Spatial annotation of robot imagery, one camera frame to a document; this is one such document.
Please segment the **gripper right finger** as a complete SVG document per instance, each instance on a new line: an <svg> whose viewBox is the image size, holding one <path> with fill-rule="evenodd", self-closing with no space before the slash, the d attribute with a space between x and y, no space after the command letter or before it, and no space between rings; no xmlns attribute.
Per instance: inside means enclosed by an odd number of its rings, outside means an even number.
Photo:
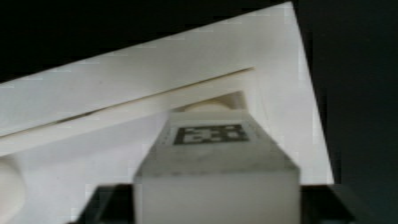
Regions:
<svg viewBox="0 0 398 224"><path fill-rule="evenodd" d="M344 185L300 187L300 224L380 224Z"/></svg>

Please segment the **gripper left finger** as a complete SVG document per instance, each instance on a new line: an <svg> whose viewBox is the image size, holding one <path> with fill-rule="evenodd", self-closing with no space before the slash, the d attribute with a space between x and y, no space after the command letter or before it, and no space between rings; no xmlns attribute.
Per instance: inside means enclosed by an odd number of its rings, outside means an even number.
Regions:
<svg viewBox="0 0 398 224"><path fill-rule="evenodd" d="M134 224L131 184L95 188L72 224Z"/></svg>

